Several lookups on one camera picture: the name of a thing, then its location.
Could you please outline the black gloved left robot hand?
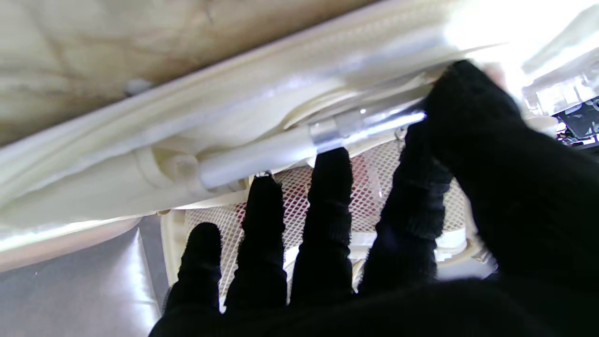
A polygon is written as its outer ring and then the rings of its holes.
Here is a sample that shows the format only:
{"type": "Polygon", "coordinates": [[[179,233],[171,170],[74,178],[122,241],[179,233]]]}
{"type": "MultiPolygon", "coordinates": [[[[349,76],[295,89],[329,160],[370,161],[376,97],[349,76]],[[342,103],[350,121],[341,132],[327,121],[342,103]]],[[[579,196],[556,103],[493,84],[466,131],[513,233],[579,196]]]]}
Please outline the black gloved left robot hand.
{"type": "Polygon", "coordinates": [[[598,145],[599,98],[563,110],[555,115],[560,122],[558,140],[568,147],[598,145]]]}

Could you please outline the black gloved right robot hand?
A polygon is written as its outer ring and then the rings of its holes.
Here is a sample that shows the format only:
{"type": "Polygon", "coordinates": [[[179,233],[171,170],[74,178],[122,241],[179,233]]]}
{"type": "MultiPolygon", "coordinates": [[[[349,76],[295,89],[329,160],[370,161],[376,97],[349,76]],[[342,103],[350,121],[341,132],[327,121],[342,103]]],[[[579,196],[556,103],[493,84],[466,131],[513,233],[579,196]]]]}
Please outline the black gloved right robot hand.
{"type": "Polygon", "coordinates": [[[352,171],[317,156],[287,294],[282,187],[250,188],[238,267],[219,311],[216,224],[190,233],[152,337],[565,337],[598,334],[598,164],[528,127],[503,74],[453,63],[407,130],[358,291],[349,260],[352,171]],[[444,194],[456,178],[495,279],[437,281],[444,194]]]}

